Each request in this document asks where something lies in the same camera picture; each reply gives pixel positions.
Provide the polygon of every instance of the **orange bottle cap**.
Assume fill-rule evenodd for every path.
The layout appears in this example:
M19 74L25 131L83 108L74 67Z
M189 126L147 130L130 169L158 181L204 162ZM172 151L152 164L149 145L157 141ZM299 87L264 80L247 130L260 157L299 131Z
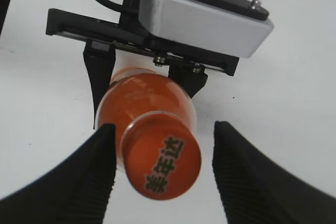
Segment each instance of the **orange bottle cap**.
M121 147L130 183L151 199L180 196L194 184L201 169L201 151L194 136L164 114L136 122Z

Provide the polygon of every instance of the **orange bottle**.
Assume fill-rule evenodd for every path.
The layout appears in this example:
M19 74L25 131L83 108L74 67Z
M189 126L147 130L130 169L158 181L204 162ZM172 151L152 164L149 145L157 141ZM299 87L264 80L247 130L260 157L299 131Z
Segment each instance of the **orange bottle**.
M105 123L116 125L118 164L142 195L172 199L196 181L201 169L192 134L196 113L171 79L146 69L119 72L98 107L96 126Z

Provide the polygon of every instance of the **white surface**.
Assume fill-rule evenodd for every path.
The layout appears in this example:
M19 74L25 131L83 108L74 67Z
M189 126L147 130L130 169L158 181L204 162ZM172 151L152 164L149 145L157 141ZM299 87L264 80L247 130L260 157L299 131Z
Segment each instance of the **white surface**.
M176 200L157 202L118 173L105 223L225 223L211 168L216 120L230 121L278 164L336 196L336 5L261 1L274 32L240 61L233 78L209 72L194 98L203 152L196 185ZM12 0L0 40L0 198L55 167L93 133L84 44L44 35L51 7L118 20L94 0ZM117 69L122 66L152 64L122 53Z

